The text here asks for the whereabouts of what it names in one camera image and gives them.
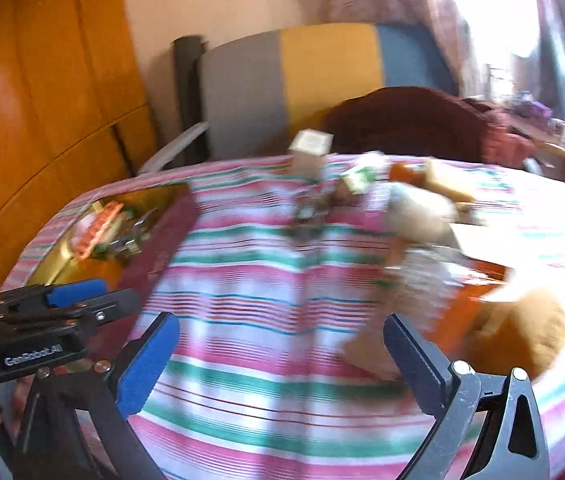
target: brown plush toy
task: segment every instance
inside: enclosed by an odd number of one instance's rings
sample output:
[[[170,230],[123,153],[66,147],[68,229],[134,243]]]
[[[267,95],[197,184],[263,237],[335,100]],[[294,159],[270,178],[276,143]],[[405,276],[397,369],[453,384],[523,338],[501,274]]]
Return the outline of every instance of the brown plush toy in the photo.
[[[565,345],[565,311],[546,287],[533,288],[518,301],[483,303],[467,337],[467,360],[476,371],[507,375],[524,368],[534,379]]]

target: maroon cloth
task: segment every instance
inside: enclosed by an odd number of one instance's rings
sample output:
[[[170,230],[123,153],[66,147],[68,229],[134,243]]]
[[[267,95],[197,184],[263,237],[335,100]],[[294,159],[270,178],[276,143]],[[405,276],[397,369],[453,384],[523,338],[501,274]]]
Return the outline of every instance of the maroon cloth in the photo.
[[[333,108],[323,129],[332,150],[435,156],[520,168],[533,144],[508,132],[507,115],[486,103],[421,87],[381,88]]]

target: table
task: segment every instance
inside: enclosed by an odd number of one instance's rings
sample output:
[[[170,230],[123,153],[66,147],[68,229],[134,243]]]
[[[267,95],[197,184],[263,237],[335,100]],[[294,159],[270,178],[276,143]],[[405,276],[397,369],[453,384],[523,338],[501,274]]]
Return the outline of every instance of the table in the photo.
[[[565,158],[565,142],[561,142],[559,137],[553,136],[531,124],[523,117],[513,113],[507,115],[509,126],[518,130],[522,135],[535,140],[547,152]]]
[[[335,177],[351,161],[331,156]],[[339,346],[376,304],[389,238],[361,206],[329,213],[320,241],[289,237],[306,184],[286,156],[146,174],[84,194],[22,253],[3,285],[27,277],[92,200],[187,180],[202,215],[156,287],[133,336],[159,311],[182,338],[144,410],[130,418],[173,479],[392,479],[431,426],[399,384],[344,363]],[[493,166],[464,165],[491,222],[520,229],[547,264],[565,306],[565,184]],[[552,476],[565,469],[565,350],[534,385]],[[456,478],[471,438],[454,465]]]

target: yellow plate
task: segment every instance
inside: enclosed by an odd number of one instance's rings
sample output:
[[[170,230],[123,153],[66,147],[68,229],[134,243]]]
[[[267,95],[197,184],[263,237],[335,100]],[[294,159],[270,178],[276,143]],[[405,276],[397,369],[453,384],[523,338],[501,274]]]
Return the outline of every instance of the yellow plate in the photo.
[[[91,203],[80,218],[56,242],[51,251],[47,253],[27,281],[27,285],[35,283],[51,285],[52,283],[72,283],[90,278],[102,278],[110,288],[114,288],[123,269],[117,260],[114,258],[107,260],[88,258],[79,262],[74,258],[70,242],[78,221],[90,213],[101,211],[104,205],[111,200],[122,202],[126,207],[131,207],[139,216],[157,208],[159,214],[156,217],[159,218],[174,200],[187,192],[187,184],[171,184],[170,186],[151,187],[107,196]]]

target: chair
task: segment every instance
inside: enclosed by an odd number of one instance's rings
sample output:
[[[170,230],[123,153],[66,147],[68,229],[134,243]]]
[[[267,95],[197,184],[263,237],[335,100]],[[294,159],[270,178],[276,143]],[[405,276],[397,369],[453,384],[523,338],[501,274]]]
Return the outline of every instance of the chair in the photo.
[[[200,36],[174,41],[182,126],[141,168],[284,153],[344,100],[385,86],[457,96],[458,86],[421,25],[328,23],[231,41],[205,52]]]

